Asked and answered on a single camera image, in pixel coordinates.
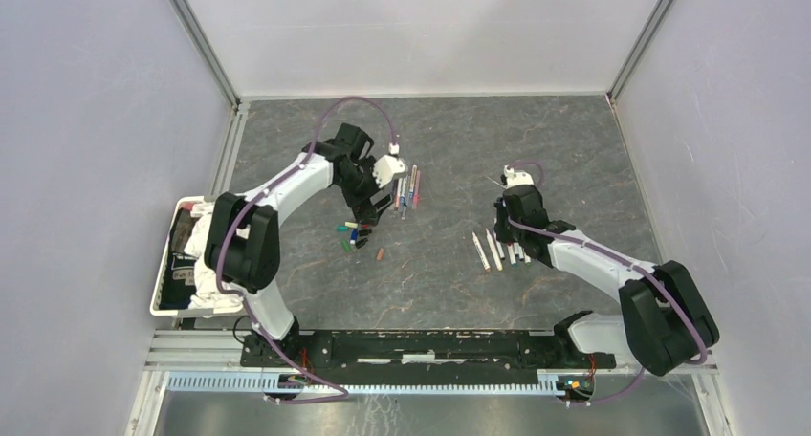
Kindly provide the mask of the brown capped white marker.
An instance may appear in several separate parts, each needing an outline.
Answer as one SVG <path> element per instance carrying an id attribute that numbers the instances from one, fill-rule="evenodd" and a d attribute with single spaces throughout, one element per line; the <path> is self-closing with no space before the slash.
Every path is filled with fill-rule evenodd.
<path id="1" fill-rule="evenodd" d="M 489 263 L 489 260 L 488 260 L 488 258 L 486 256 L 486 253 L 484 252 L 481 241 L 480 241 L 480 239 L 478 238 L 477 234 L 474 231 L 471 233 L 471 239 L 472 239 L 472 242 L 474 244 L 477 255 L 478 255 L 479 259 L 480 259 L 480 262 L 481 262 L 481 264 L 483 266 L 483 269 L 486 272 L 489 272 L 492 269 L 492 267 L 491 267 L 491 265 Z"/>

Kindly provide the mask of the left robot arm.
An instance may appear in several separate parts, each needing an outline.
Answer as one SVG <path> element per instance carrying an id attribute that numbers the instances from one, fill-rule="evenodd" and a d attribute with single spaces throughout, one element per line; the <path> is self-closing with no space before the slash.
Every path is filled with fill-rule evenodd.
<path id="1" fill-rule="evenodd" d="M 391 187 L 407 172 L 396 142 L 372 155 L 373 139 L 344 123 L 332 139 L 305 146 L 268 182 L 244 193 L 219 195 L 203 253 L 221 294 L 243 304 L 253 329 L 266 338 L 263 352 L 277 366 L 293 364 L 300 341 L 291 335 L 296 318 L 276 282 L 281 265 L 280 232 L 285 221 L 313 196 L 340 190 L 354 220 L 376 225 L 393 203 Z"/>

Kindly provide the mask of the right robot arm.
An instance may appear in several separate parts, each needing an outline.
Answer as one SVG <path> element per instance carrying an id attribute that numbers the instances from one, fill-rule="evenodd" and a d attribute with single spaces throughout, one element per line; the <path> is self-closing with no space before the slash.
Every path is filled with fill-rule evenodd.
<path id="1" fill-rule="evenodd" d="M 552 342 L 559 364 L 576 367 L 590 353 L 623 354 L 662 377 L 683 364 L 704 362 L 720 341 L 718 326 L 682 263 L 634 259 L 570 223 L 550 220 L 534 185 L 507 188 L 493 206 L 499 242 L 519 245 L 531 259 L 576 276 L 620 307 L 616 316 L 590 313 L 566 326 Z"/>

